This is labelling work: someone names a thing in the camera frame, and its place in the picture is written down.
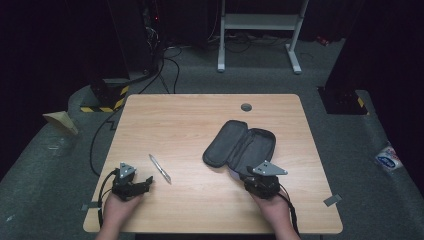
pen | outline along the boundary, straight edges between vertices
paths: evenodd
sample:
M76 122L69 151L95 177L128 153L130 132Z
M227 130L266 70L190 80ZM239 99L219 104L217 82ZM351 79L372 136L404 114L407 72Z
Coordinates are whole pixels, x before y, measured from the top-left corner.
M159 172L162 174L162 176L165 178L165 180L171 184L171 177L168 175L168 173L163 170L163 168L159 165L158 161L155 157L153 157L152 154L149 154L150 160L155 164L156 168L159 170Z

